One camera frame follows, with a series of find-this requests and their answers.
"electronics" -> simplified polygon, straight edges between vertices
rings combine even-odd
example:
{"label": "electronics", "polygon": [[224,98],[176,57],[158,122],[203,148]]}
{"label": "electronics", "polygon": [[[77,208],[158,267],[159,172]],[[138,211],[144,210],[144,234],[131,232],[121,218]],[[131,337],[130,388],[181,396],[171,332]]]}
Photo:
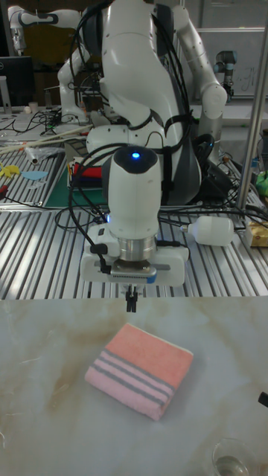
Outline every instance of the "electronics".
{"label": "electronics", "polygon": [[11,106],[26,106],[35,93],[31,57],[0,57],[0,76],[7,77]]}

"white marble surface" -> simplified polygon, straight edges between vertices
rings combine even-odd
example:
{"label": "white marble surface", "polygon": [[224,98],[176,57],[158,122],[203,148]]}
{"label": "white marble surface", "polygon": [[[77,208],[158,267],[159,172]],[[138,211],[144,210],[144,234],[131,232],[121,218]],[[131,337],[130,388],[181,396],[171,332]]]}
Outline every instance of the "white marble surface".
{"label": "white marble surface", "polygon": [[[1,476],[205,476],[221,437],[268,475],[268,297],[0,301]],[[84,381],[131,322],[194,353],[154,422]]]}

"clear glass cup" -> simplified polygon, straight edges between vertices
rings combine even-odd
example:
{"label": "clear glass cup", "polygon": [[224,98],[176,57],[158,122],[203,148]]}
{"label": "clear glass cup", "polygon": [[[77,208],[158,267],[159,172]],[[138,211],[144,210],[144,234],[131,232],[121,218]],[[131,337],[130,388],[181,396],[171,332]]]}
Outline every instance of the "clear glass cup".
{"label": "clear glass cup", "polygon": [[258,476],[254,453],[242,441],[223,438],[212,454],[215,476]]}

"yellow object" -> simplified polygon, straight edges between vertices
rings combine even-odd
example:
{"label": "yellow object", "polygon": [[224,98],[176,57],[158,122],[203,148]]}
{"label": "yellow object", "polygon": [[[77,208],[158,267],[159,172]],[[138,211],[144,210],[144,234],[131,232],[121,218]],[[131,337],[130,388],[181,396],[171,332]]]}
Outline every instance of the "yellow object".
{"label": "yellow object", "polygon": [[20,174],[19,168],[16,165],[7,165],[5,169],[8,169],[11,173],[17,173],[18,176]]}
{"label": "yellow object", "polygon": [[[268,226],[268,222],[262,222],[264,225]],[[246,226],[245,233],[246,241],[249,243],[249,246],[268,246],[268,228],[259,225],[255,222],[250,222]]]}
{"label": "yellow object", "polygon": [[11,179],[11,173],[17,173],[20,174],[19,168],[16,165],[7,165],[4,167],[3,163],[0,162],[0,177],[5,176]]}

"towel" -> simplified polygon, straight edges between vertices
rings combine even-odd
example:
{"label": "towel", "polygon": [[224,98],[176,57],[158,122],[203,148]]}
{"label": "towel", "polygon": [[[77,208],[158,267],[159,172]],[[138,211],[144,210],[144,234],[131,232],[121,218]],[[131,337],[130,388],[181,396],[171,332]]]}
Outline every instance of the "towel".
{"label": "towel", "polygon": [[159,420],[188,372],[193,354],[125,324],[89,367],[91,385]]}

